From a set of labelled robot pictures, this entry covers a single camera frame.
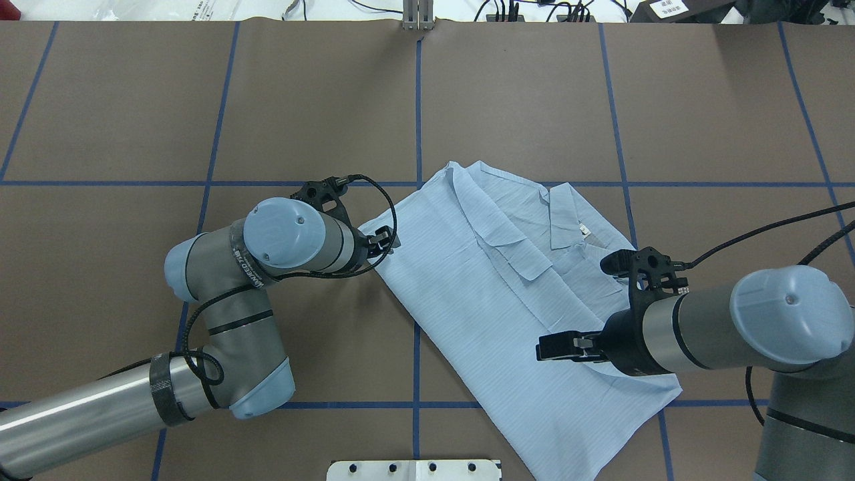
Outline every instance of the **folded shirt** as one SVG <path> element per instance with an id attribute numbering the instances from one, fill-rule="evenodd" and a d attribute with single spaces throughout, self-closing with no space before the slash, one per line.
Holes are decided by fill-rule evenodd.
<path id="1" fill-rule="evenodd" d="M 680 394 L 674 375 L 537 361 L 540 336 L 629 308 L 599 261 L 633 247 L 569 184 L 451 162 L 396 212 L 402 245 L 377 271 L 537 479 L 594 479 Z M 360 229 L 391 224 L 387 211 Z"/>

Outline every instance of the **grid line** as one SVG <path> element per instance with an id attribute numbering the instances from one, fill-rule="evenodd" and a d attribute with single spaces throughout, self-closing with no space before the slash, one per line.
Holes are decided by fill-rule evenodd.
<path id="1" fill-rule="evenodd" d="M 623 162 L 623 143 L 621 142 L 621 129 L 617 123 L 617 108 L 615 106 L 615 91 L 611 84 L 611 71 L 609 70 L 609 51 L 605 45 L 605 29 L 602 23 L 597 24 L 599 30 L 599 47 L 603 53 L 603 70 L 605 72 L 605 90 L 609 95 L 609 110 L 611 110 L 611 129 L 615 134 L 615 148 L 617 151 L 617 165 L 621 170 L 621 188 L 623 189 L 623 203 L 627 208 L 627 220 L 629 221 L 629 235 L 633 246 L 638 248 L 638 239 L 635 237 L 635 219 L 633 218 L 632 201 L 629 198 L 629 182 L 627 179 L 627 166 Z"/>
<path id="2" fill-rule="evenodd" d="M 609 70 L 609 53 L 605 42 L 605 29 L 602 23 L 597 24 L 599 30 L 599 46 L 603 53 L 603 70 L 605 72 L 605 87 L 609 94 L 609 109 L 611 110 L 611 125 L 615 132 L 615 145 L 617 150 L 617 163 L 621 169 L 621 184 L 623 189 L 623 202 L 627 208 L 627 220 L 629 222 L 629 235 L 633 246 L 638 249 L 638 237 L 635 234 L 635 220 L 633 219 L 632 200 L 629 197 L 629 182 L 627 179 L 627 168 L 623 162 L 623 145 L 621 143 L 621 132 L 617 122 L 617 109 L 615 106 L 615 91 L 611 84 L 611 71 Z M 662 440 L 662 452 L 665 462 L 665 474 L 668 481 L 674 481 L 674 469 L 671 465 L 671 448 L 668 441 L 668 426 L 665 423 L 665 410 L 658 413 L 659 437 Z"/>
<path id="3" fill-rule="evenodd" d="M 202 228 L 205 224 L 205 215 L 208 210 L 208 198 L 211 191 L 211 181 L 214 178 L 214 169 L 216 167 L 217 147 L 220 144 L 220 133 L 222 131 L 222 118 L 226 114 L 226 101 L 228 99 L 228 86 L 232 78 L 232 66 L 234 65 L 234 53 L 238 47 L 238 36 L 240 34 L 240 22 L 234 22 L 234 30 L 232 33 L 232 48 L 228 54 L 228 65 L 226 66 L 226 78 L 222 85 L 222 96 L 220 98 L 220 110 L 217 112 L 216 128 L 214 131 L 214 141 L 211 143 L 211 156 L 208 165 L 208 176 L 205 179 L 205 190 L 202 196 L 202 206 L 199 208 L 199 220 L 196 227 L 196 234 L 202 233 Z M 175 337 L 175 349 L 178 350 L 180 338 L 186 328 L 187 313 L 189 305 L 185 302 L 181 307 L 181 317 L 179 321 L 178 334 Z M 167 430 L 162 429 L 157 438 L 157 448 L 155 449 L 155 459 L 151 467 L 151 481 L 157 481 L 160 477 L 160 467 L 163 459 L 163 450 L 166 445 Z"/>
<path id="4" fill-rule="evenodd" d="M 12 132 L 12 138 L 9 140 L 9 148 L 6 149 L 6 156 L 3 158 L 3 166 L 0 166 L 0 181 L 3 180 L 4 176 L 6 176 L 6 170 L 9 168 L 9 162 L 12 160 L 12 152 L 15 151 L 15 144 L 18 142 L 18 135 L 21 133 L 21 128 L 24 126 L 24 119 L 27 118 L 27 111 L 30 110 L 30 103 L 32 102 L 32 96 L 36 93 L 38 80 L 42 78 L 42 70 L 44 70 L 44 65 L 48 61 L 50 47 L 53 46 L 53 40 L 56 37 L 56 29 L 58 27 L 59 22 L 55 21 L 53 27 L 50 29 L 47 44 L 45 44 L 44 52 L 42 52 L 42 59 L 38 62 L 38 68 L 36 68 L 36 74 L 32 78 L 30 90 L 27 92 L 27 98 L 24 100 L 24 106 L 21 107 L 21 115 L 18 116 L 18 123 L 15 124 L 15 131 Z"/>
<path id="5" fill-rule="evenodd" d="M 822 188 L 855 187 L 855 182 L 721 182 L 721 181 L 536 181 L 545 187 L 568 183 L 573 187 L 742 187 Z M 211 181 L 212 187 L 302 187 L 305 181 Z M 378 181 L 382 187 L 421 187 L 423 181 Z M 9 187 L 206 187 L 207 181 L 0 181 Z M 372 187 L 355 181 L 348 187 Z"/>
<path id="6" fill-rule="evenodd" d="M 422 41 L 416 41 L 416 189 L 424 185 L 422 174 Z M 422 457 L 422 327 L 413 319 L 413 459 Z"/>
<path id="7" fill-rule="evenodd" d="M 787 35 L 784 33 L 784 24 L 781 22 L 778 22 L 778 35 L 781 37 L 781 48 L 784 50 L 784 60 L 787 62 L 787 71 L 790 74 L 790 81 L 793 83 L 796 100 L 799 102 L 802 117 L 805 119 L 805 127 L 807 128 L 807 133 L 811 137 L 813 151 L 817 156 L 817 162 L 819 162 L 819 169 L 823 172 L 823 179 L 825 179 L 825 185 L 828 188 L 828 196 L 831 198 L 832 204 L 838 205 L 837 196 L 834 194 L 834 186 L 831 183 L 831 175 L 828 174 L 828 166 L 826 166 L 825 159 L 823 158 L 823 151 L 819 148 L 819 141 L 817 140 L 816 132 L 813 130 L 811 116 L 808 114 L 805 100 L 802 98 L 801 88 L 799 88 L 799 80 L 796 78 L 796 71 L 795 68 L 793 68 L 793 59 L 790 57 L 790 49 L 787 46 Z M 841 212 L 836 212 L 835 215 L 837 216 L 837 223 L 840 225 L 840 228 L 843 229 L 846 226 L 846 222 L 843 220 L 843 214 Z M 843 240 L 846 242 L 846 249 L 849 251 L 849 259 L 852 261 L 852 266 L 855 266 L 855 248 L 852 247 L 852 240 L 849 238 L 849 235 L 845 235 Z"/>
<path id="8" fill-rule="evenodd" d="M 0 407 L 11 409 L 27 404 L 28 401 L 0 401 Z M 768 399 L 758 399 L 758 406 L 768 406 Z M 745 399 L 687 399 L 673 400 L 666 407 L 747 407 Z M 412 409 L 412 401 L 289 401 L 277 409 L 322 410 L 322 409 Z M 481 409 L 478 401 L 419 401 L 420 409 Z"/>
<path id="9" fill-rule="evenodd" d="M 671 462 L 671 443 L 668 440 L 668 423 L 665 421 L 665 410 L 659 411 L 659 436 L 662 437 L 662 452 L 665 457 L 665 476 L 668 481 L 674 481 L 674 465 Z"/>

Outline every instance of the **electrical cable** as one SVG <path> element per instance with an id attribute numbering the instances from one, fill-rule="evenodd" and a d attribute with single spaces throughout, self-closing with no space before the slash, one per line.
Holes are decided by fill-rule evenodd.
<path id="1" fill-rule="evenodd" d="M 760 425 L 766 425 L 765 419 L 763 419 L 763 414 L 760 413 L 760 408 L 757 407 L 757 400 L 754 399 L 754 389 L 751 387 L 751 373 L 754 366 L 749 365 L 746 368 L 746 395 L 748 396 L 748 404 L 751 405 L 751 410 L 754 412 L 754 417 L 757 418 Z"/>
<path id="2" fill-rule="evenodd" d="M 353 181 L 366 181 L 372 187 L 374 187 L 378 191 L 380 191 L 380 193 L 383 195 L 383 198 L 389 204 L 389 211 L 392 215 L 392 236 L 389 239 L 390 248 L 387 248 L 386 250 L 384 250 L 383 253 L 377 258 L 377 260 L 375 262 L 373 262 L 372 264 L 369 264 L 368 266 L 366 266 L 360 270 L 356 270 L 353 272 L 345 272 L 342 274 L 324 273 L 324 272 L 289 272 L 289 273 L 283 274 L 281 276 L 275 276 L 274 279 L 276 281 L 282 281 L 284 279 L 288 279 L 291 277 L 314 277 L 314 278 L 321 278 L 321 279 L 346 279 L 349 277 L 356 277 L 356 276 L 360 276 L 362 274 L 365 274 L 367 272 L 370 272 L 371 270 L 374 270 L 374 268 L 377 267 L 378 264 L 383 262 L 383 260 L 389 254 L 389 251 L 391 250 L 391 246 L 395 243 L 395 240 L 398 238 L 398 214 L 395 211 L 395 203 L 392 201 L 392 198 L 389 197 L 389 194 L 386 192 L 386 190 L 384 190 L 383 187 L 380 186 L 380 184 L 378 184 L 377 182 L 372 180 L 367 175 L 362 175 L 362 174 L 348 175 L 347 180 L 348 180 L 348 183 L 353 182 Z M 213 299 L 206 300 L 199 307 L 197 307 L 196 310 L 193 312 L 193 314 L 187 319 L 186 326 L 185 326 L 184 330 L 181 332 L 179 351 L 178 352 L 170 352 L 169 358 L 170 359 L 175 358 L 175 357 L 184 358 L 184 361 L 187 363 L 187 367 L 189 367 L 190 370 L 193 372 L 193 374 L 196 375 L 196 377 L 198 377 L 199 381 L 202 384 L 205 384 L 207 386 L 216 386 L 217 384 L 222 383 L 223 379 L 225 379 L 225 376 L 226 376 L 225 371 L 223 371 L 222 364 L 220 364 L 220 361 L 218 361 L 214 356 L 212 356 L 208 353 L 204 353 L 204 352 L 201 352 L 201 351 L 198 351 L 195 349 L 191 350 L 189 347 L 190 333 L 192 331 L 193 325 L 196 323 L 196 320 L 199 318 L 199 315 L 202 313 L 202 311 L 211 307 L 212 305 L 216 304 L 217 302 L 220 302 L 221 300 L 228 299 L 229 297 L 232 297 L 235 294 L 240 294 L 242 292 L 246 292 L 246 291 L 251 290 L 253 288 L 254 287 L 251 284 L 246 284 L 244 286 L 236 287 L 234 289 L 228 290 L 228 291 L 224 292 L 223 294 L 220 294 L 220 295 L 214 297 Z M 193 358 L 209 361 L 212 365 L 214 365 L 214 368 L 217 371 L 217 377 L 208 377 L 208 375 L 204 372 L 204 369 L 199 367 L 199 365 L 197 365 L 196 363 L 194 363 L 192 361 Z M 149 364 L 150 362 L 151 362 L 151 359 L 142 359 L 142 360 L 137 361 L 133 364 L 122 367 L 118 371 L 113 371 L 110 374 L 108 374 L 107 376 L 101 377 L 101 379 L 104 379 L 105 377 L 114 376 L 116 374 L 119 374 L 119 373 L 122 373 L 125 371 L 130 371 L 131 369 L 134 369 L 136 367 L 140 367 L 141 365 Z"/>
<path id="3" fill-rule="evenodd" d="M 573 5 L 570 5 L 570 2 L 558 2 L 552 7 L 552 10 L 549 11 L 549 15 L 546 16 L 546 21 L 549 21 L 552 18 L 552 14 L 555 13 L 555 10 L 562 5 L 567 7 L 567 16 L 568 17 L 572 14 Z"/>
<path id="4" fill-rule="evenodd" d="M 478 13 L 475 14 L 475 19 L 472 21 L 478 21 L 478 17 L 481 16 L 481 12 L 484 11 L 484 7 L 490 3 L 490 0 L 484 0 L 484 3 L 481 4 L 481 7 L 478 9 Z"/>
<path id="5" fill-rule="evenodd" d="M 766 232 L 768 230 L 777 229 L 779 227 L 783 227 L 783 226 L 791 224 L 791 223 L 806 221 L 806 220 L 812 219 L 814 217 L 820 217 L 820 216 L 824 216 L 826 214 L 832 214 L 834 212 L 845 211 L 846 209 L 851 209 L 853 207 L 855 207 L 855 202 L 846 202 L 845 204 L 836 205 L 834 207 L 829 207 L 827 209 L 820 209 L 819 211 L 808 212 L 807 214 L 802 214 L 801 216 L 790 217 L 788 219 L 784 219 L 784 220 L 778 221 L 776 223 L 764 225 L 763 227 L 761 227 L 759 229 L 754 229 L 751 232 L 747 232 L 747 233 L 740 235 L 738 237 L 734 237 L 733 239 L 728 240 L 727 242 L 724 242 L 722 244 L 719 244 L 718 246 L 713 247 L 712 249 L 705 252 L 703 255 L 696 258 L 692 262 L 683 263 L 683 270 L 694 269 L 695 267 L 698 267 L 698 264 L 704 262 L 709 256 L 711 256 L 717 252 L 720 252 L 722 249 L 730 247 L 733 244 L 736 244 L 738 242 L 742 242 L 746 239 L 750 239 L 750 238 L 754 237 L 755 235 L 762 234 L 763 232 Z"/>
<path id="6" fill-rule="evenodd" d="M 612 3 L 617 5 L 623 11 L 623 16 L 627 17 L 627 23 L 629 23 L 629 17 L 632 16 L 633 12 L 627 6 L 627 0 L 623 0 L 623 5 L 621 5 L 617 0 L 611 0 Z"/>
<path id="7" fill-rule="evenodd" d="M 810 253 L 808 253 L 804 258 L 799 261 L 799 265 L 810 264 L 815 258 L 819 256 L 819 254 L 823 253 L 823 251 L 828 249 L 829 246 L 834 244 L 836 241 L 839 241 L 843 238 L 843 236 L 849 234 L 853 230 L 855 230 L 855 221 L 848 223 L 843 229 L 838 230 L 834 234 L 830 235 L 828 239 L 820 242 L 818 246 L 814 247 L 814 249 Z M 751 409 L 754 412 L 754 416 L 757 418 L 757 421 L 759 421 L 760 425 L 763 426 L 765 425 L 765 420 L 763 419 L 763 414 L 760 413 L 760 409 L 758 409 L 757 407 L 757 401 L 754 399 L 754 390 L 751 386 L 751 374 L 752 367 L 748 366 L 746 368 L 746 395 L 748 397 L 748 404 L 751 406 Z"/>
<path id="8" fill-rule="evenodd" d="M 355 3 L 356 5 L 359 5 L 360 7 L 364 7 L 364 8 L 369 9 L 369 10 L 374 10 L 375 12 L 389 12 L 390 14 L 401 14 L 401 15 L 404 14 L 404 12 L 401 10 L 378 9 L 377 7 L 372 7 L 371 5 L 366 5 L 365 3 L 359 3 L 357 0 L 351 0 L 351 2 Z"/>
<path id="9" fill-rule="evenodd" d="M 579 23 L 585 22 L 585 12 L 588 12 L 587 15 L 591 16 L 591 10 L 588 9 L 588 5 L 590 5 L 591 3 L 593 3 L 593 0 L 585 4 L 582 4 L 582 2 L 578 2 L 576 4 L 576 7 L 573 9 L 573 13 L 571 15 L 568 15 L 567 18 L 564 19 L 564 21 Z"/>
<path id="10" fill-rule="evenodd" d="M 843 229 L 838 230 L 833 233 L 828 239 L 823 240 L 819 246 L 814 247 L 814 249 L 808 253 L 804 258 L 799 261 L 799 265 L 808 265 L 813 262 L 813 259 L 819 257 L 819 254 L 823 253 L 829 246 L 834 244 L 836 241 L 839 241 L 843 238 L 844 235 L 849 234 L 855 230 L 855 221 L 848 223 Z"/>
<path id="11" fill-rule="evenodd" d="M 783 227 L 783 226 L 791 224 L 791 223 L 797 223 L 797 222 L 801 222 L 801 221 L 806 221 L 808 219 L 812 219 L 814 217 L 820 217 L 820 216 L 832 214 L 835 212 L 845 211 L 846 209 L 851 209 L 852 207 L 855 207 L 855 202 L 846 202 L 845 204 L 836 205 L 834 207 L 829 207 L 827 209 L 820 209 L 819 211 L 808 212 L 808 213 L 802 214 L 800 216 L 790 217 L 788 219 L 784 219 L 784 220 L 778 221 L 776 223 L 767 224 L 761 228 L 754 229 L 751 232 L 747 232 L 743 235 L 739 235 L 737 237 L 734 237 L 731 240 L 728 240 L 727 242 L 724 242 L 722 244 L 719 244 L 718 246 L 713 247 L 712 249 L 705 252 L 704 254 L 702 254 L 700 257 L 696 258 L 692 262 L 675 263 L 675 264 L 682 264 L 682 270 L 694 269 L 695 267 L 698 266 L 698 264 L 704 262 L 711 255 L 713 255 L 717 252 L 720 252 L 721 250 L 726 249 L 726 248 L 732 246 L 733 244 L 742 242 L 746 239 L 750 239 L 750 238 L 754 237 L 755 235 L 759 235 L 759 234 L 762 234 L 763 232 L 766 232 L 766 231 L 769 231 L 772 229 L 777 229 L 779 227 Z M 820 242 L 820 244 L 818 246 L 814 247 L 814 249 L 812 251 L 810 251 L 806 256 L 804 256 L 799 261 L 799 265 L 808 265 L 815 258 L 817 258 L 821 253 L 823 253 L 826 249 L 828 249 L 829 246 L 834 244 L 836 241 L 839 241 L 840 239 L 845 237 L 847 234 L 849 234 L 853 230 L 855 230 L 855 221 L 848 223 L 843 229 L 838 230 L 834 234 L 830 235 L 828 239 Z M 751 377 L 752 377 L 752 370 L 753 370 L 752 368 L 753 368 L 753 366 L 750 366 L 750 365 L 746 367 L 746 396 L 748 398 L 748 404 L 751 406 L 751 409 L 754 412 L 754 416 L 757 418 L 757 421 L 759 421 L 760 425 L 762 426 L 762 425 L 765 425 L 765 421 L 763 418 L 763 414 L 760 413 L 760 409 L 757 406 L 757 400 L 754 398 L 754 390 L 752 389 L 752 385 L 751 385 Z"/>

